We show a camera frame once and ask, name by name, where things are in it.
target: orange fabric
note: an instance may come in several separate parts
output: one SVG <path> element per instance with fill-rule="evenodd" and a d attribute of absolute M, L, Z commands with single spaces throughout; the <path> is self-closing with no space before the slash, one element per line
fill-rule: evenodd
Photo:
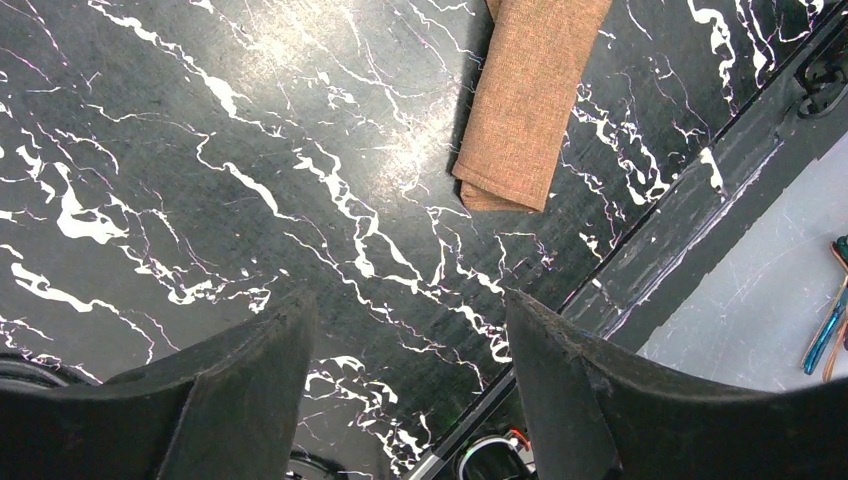
<path fill-rule="evenodd" d="M 488 0 L 495 30 L 452 172 L 469 209 L 545 209 L 577 84 L 610 3 Z"/>

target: black countertop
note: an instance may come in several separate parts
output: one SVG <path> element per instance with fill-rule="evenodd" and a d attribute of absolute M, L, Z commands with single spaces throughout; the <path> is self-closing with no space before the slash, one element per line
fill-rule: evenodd
<path fill-rule="evenodd" d="M 509 362 L 503 289 L 559 309 L 827 5 L 616 1 L 531 215 L 447 173 L 483 0 L 0 1 L 0 334 L 105 380 L 306 287 L 296 444 L 395 477 Z"/>

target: wire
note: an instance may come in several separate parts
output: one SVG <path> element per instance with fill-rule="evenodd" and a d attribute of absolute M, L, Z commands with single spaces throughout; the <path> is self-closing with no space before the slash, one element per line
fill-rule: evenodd
<path fill-rule="evenodd" d="M 839 239 L 835 242 L 831 242 L 830 244 L 830 253 L 833 254 L 834 257 L 839 261 L 839 264 L 845 270 L 846 275 L 848 275 L 848 263 L 845 262 L 845 259 L 842 257 L 842 253 L 840 252 L 840 244 L 845 243 L 845 237 L 839 237 Z M 822 372 L 822 381 L 829 382 L 831 377 L 833 376 L 833 367 L 836 364 L 836 355 L 839 354 L 839 351 L 842 350 L 842 345 L 845 342 L 845 334 L 846 328 L 848 328 L 848 315 L 842 317 L 842 324 L 839 326 L 839 333 L 836 336 L 836 345 L 833 347 L 833 350 L 830 352 L 830 357 L 827 359 L 827 363 L 824 366 L 824 371 Z"/>
<path fill-rule="evenodd" d="M 465 466 L 468 464 L 468 461 L 471 460 L 471 457 L 473 457 L 475 453 L 479 452 L 485 447 L 488 447 L 489 445 L 497 445 L 499 443 L 508 445 L 510 449 L 515 449 L 515 445 L 513 445 L 512 442 L 503 437 L 488 437 L 478 441 L 465 452 L 465 455 L 462 456 L 462 460 L 459 462 L 459 468 L 457 469 L 457 472 L 459 474 L 459 480 L 465 480 Z"/>
<path fill-rule="evenodd" d="M 521 433 L 521 430 L 517 428 L 510 428 L 509 433 L 515 435 L 515 437 L 518 438 L 521 444 L 524 445 L 524 448 L 530 450 L 530 440 L 528 440 L 527 437 L 525 437 L 524 434 Z"/>

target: brown cloth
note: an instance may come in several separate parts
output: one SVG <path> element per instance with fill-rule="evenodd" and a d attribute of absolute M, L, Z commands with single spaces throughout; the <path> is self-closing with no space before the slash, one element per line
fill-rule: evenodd
<path fill-rule="evenodd" d="M 542 211 L 612 0 L 487 0 L 495 30 L 453 175 L 472 210 Z"/>

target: cable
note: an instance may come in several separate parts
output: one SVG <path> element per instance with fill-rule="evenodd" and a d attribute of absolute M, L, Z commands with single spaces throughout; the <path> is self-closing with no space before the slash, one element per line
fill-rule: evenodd
<path fill-rule="evenodd" d="M 530 450 L 530 440 L 528 440 L 527 437 L 525 437 L 524 434 L 521 433 L 521 430 L 517 428 L 510 428 L 509 433 L 513 434 L 515 438 L 517 438 L 518 441 L 520 441 L 521 444 L 524 445 L 524 448 Z"/>
<path fill-rule="evenodd" d="M 479 452 L 485 447 L 488 447 L 489 445 L 496 445 L 499 443 L 506 444 L 511 450 L 515 449 L 515 445 L 513 445 L 512 442 L 503 437 L 488 437 L 481 439 L 480 441 L 472 445 L 462 456 L 462 460 L 459 462 L 459 468 L 457 469 L 459 480 L 465 480 L 465 466 L 468 464 L 468 460 L 471 460 L 471 457 L 474 456 L 475 453 Z"/>

